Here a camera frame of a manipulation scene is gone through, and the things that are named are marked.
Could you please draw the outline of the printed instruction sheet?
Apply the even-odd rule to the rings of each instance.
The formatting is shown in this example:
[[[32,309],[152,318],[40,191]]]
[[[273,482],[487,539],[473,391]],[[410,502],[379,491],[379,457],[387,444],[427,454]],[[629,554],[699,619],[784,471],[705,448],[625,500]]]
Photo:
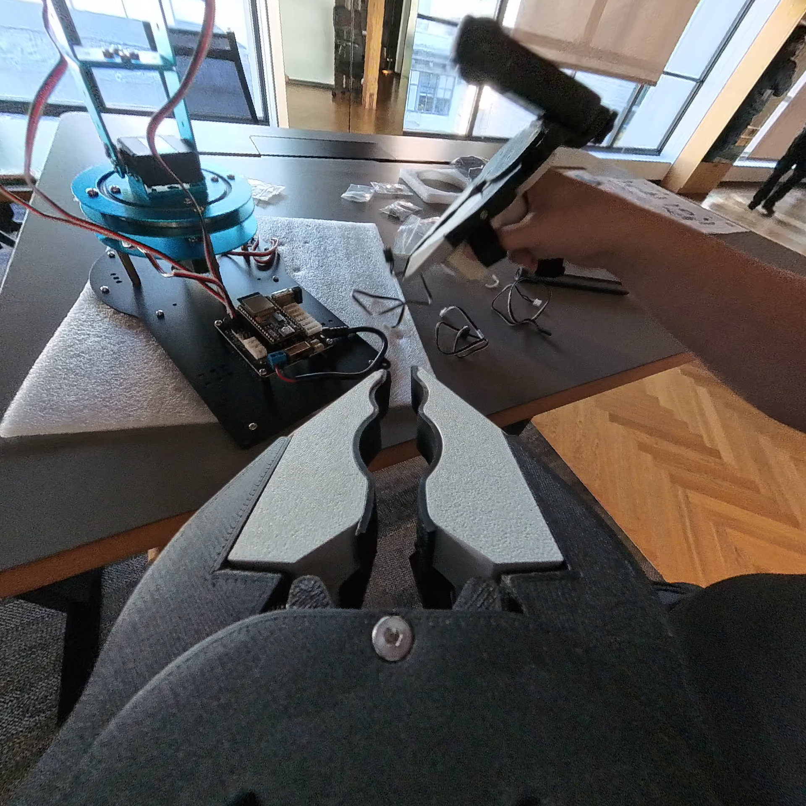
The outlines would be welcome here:
[[[733,235],[747,232],[745,227],[644,178],[620,178],[595,174],[584,169],[570,169],[565,173],[701,233]]]

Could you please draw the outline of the dark office desk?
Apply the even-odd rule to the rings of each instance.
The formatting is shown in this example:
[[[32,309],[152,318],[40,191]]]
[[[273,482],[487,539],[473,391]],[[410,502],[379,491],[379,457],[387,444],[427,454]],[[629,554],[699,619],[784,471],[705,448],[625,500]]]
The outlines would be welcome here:
[[[207,121],[195,122],[193,127],[196,146],[203,156],[272,156],[445,165],[460,156],[488,160],[503,144],[499,140],[349,134]],[[87,165],[106,159],[104,146],[89,115],[77,112],[60,116],[49,155]]]

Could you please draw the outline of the white foam frame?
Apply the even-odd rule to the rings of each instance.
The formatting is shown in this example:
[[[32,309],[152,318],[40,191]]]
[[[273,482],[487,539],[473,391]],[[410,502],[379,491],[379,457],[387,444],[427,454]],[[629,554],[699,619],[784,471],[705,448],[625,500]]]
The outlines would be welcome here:
[[[471,184],[471,179],[454,167],[403,167],[399,179],[427,205],[445,207]]]

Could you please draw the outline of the white foam sheet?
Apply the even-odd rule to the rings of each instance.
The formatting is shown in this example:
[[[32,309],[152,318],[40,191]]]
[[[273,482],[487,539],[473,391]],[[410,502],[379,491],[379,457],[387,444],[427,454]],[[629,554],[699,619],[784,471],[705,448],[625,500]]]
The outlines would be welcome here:
[[[262,241],[279,240],[279,267],[351,327],[389,338],[390,403],[410,404],[410,367],[432,370],[414,320],[397,327],[367,314],[354,290],[400,297],[372,223],[258,217]],[[215,421],[163,348],[134,317],[99,301],[86,285],[16,393],[3,438],[187,426]]]

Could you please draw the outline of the black screwdriver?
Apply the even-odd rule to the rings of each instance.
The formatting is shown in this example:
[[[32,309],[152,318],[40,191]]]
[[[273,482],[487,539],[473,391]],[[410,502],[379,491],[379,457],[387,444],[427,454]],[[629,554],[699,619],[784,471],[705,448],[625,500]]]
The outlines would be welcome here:
[[[522,273],[520,275],[520,280],[524,283],[531,283],[533,285],[566,288],[591,293],[603,293],[615,296],[627,296],[629,294],[629,291],[623,286],[623,284],[616,279],[587,277],[575,274],[563,274],[557,277],[548,277]]]

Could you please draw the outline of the blue toy robot arm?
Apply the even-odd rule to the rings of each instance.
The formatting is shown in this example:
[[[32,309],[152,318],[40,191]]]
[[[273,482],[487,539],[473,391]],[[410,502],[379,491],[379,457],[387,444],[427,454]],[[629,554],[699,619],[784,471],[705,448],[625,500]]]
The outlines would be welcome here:
[[[262,245],[244,176],[202,160],[185,96],[207,56],[215,3],[205,2],[192,51],[177,57],[162,2],[144,2],[147,45],[82,43],[66,2],[43,2],[60,51],[52,78],[71,68],[106,153],[73,182],[82,217],[122,270],[91,285],[106,305],[136,317],[240,447],[292,426],[356,382],[388,370],[388,339],[347,327],[278,272],[279,243]],[[166,99],[144,136],[113,139],[95,73],[157,73]]]

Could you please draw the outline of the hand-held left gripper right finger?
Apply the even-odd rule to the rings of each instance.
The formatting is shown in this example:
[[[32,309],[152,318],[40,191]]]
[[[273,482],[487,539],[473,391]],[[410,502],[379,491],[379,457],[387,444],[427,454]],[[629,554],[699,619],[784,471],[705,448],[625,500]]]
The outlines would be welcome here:
[[[452,606],[472,579],[564,568],[509,435],[420,367],[410,372],[418,484],[410,563],[424,606]]]

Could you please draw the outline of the person's right hand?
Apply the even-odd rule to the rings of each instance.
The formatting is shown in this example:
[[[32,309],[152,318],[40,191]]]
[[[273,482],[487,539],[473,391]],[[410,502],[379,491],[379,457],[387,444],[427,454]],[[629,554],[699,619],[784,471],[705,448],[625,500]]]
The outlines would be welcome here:
[[[618,274],[627,245],[631,207],[618,196],[553,169],[526,192],[526,214],[497,229],[513,259],[536,267],[563,258]]]

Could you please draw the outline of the black frame chair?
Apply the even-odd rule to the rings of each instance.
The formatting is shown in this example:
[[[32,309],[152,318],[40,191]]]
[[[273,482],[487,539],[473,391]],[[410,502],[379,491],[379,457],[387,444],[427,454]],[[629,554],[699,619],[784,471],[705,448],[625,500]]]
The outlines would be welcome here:
[[[185,103],[193,120],[259,121],[235,33],[214,31]]]

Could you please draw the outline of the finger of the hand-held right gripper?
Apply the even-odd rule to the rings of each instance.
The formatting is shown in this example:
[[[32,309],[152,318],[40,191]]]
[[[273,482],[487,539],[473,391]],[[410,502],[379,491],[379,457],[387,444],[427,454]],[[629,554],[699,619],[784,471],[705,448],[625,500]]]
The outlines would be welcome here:
[[[459,277],[470,279],[471,262],[462,253],[467,231],[468,223],[464,220],[438,218],[408,256],[403,279],[411,280],[437,264],[444,264]]]

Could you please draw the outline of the person's right forearm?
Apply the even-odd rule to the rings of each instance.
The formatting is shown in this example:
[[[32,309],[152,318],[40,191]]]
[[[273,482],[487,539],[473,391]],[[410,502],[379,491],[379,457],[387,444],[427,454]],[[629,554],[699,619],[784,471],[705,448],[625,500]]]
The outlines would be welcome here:
[[[733,391],[804,432],[804,277],[595,186],[595,265]]]

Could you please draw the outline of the dark grey desk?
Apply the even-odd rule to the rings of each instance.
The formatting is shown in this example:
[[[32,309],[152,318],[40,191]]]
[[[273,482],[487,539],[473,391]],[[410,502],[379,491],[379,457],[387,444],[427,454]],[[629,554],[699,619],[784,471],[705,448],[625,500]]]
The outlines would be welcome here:
[[[458,302],[490,340],[477,357],[433,348],[436,307],[414,311],[434,374],[499,426],[538,416],[553,447],[592,481],[619,525],[675,580],[713,582],[745,572],[804,571],[804,438],[748,413],[629,297],[559,288],[550,338],[521,335],[491,310],[487,292],[428,280],[434,301]],[[661,448],[666,409],[650,420],[647,398],[615,389],[683,367],[729,407],[725,437],[758,436],[726,480],[715,458]],[[173,427],[94,430],[2,438],[2,599],[44,589],[89,570],[163,547],[207,499],[270,442],[312,414],[243,421],[232,436],[217,420]]]

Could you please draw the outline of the person's dark clothing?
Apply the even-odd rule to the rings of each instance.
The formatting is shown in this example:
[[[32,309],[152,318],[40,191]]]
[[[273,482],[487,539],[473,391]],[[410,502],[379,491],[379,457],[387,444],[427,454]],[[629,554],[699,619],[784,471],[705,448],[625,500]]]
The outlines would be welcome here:
[[[723,772],[725,804],[805,804],[805,576],[655,582]]]

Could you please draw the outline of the clear bag of cables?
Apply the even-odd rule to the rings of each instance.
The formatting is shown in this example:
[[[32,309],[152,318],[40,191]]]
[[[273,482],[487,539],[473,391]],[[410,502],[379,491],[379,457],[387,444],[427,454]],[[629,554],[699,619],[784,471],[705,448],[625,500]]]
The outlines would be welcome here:
[[[410,257],[418,245],[438,224],[439,217],[409,215],[399,226],[392,247],[393,255],[399,259]]]

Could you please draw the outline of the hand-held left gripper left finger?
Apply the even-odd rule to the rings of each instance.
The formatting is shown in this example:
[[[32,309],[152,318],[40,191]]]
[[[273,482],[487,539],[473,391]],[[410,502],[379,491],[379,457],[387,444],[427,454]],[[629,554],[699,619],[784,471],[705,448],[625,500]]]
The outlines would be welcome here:
[[[369,464],[381,449],[389,375],[378,370],[298,427],[228,554],[238,569],[317,576],[342,589],[377,552]]]

